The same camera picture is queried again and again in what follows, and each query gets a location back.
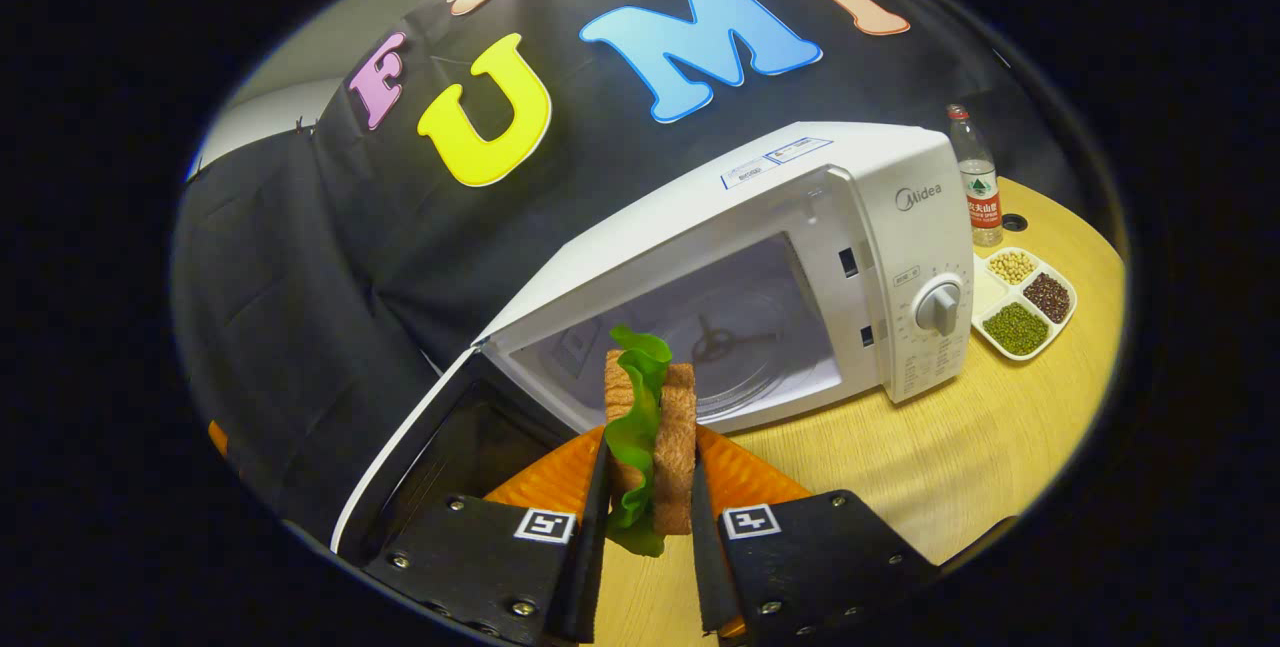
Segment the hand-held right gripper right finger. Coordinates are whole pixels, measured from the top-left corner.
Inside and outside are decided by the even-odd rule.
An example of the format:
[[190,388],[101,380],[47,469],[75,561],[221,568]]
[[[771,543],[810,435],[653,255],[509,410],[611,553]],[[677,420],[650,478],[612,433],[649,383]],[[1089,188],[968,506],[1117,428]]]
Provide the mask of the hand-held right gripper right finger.
[[692,551],[701,627],[721,643],[847,643],[934,583],[934,564],[855,493],[813,493],[699,427]]

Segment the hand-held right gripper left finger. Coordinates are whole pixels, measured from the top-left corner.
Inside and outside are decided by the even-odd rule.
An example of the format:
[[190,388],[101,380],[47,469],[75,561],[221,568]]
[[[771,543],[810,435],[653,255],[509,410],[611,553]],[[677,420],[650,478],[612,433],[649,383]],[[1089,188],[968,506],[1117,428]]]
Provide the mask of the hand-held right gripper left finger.
[[493,497],[413,488],[376,520],[364,574],[471,646],[595,637],[611,501],[602,432],[571,439]]

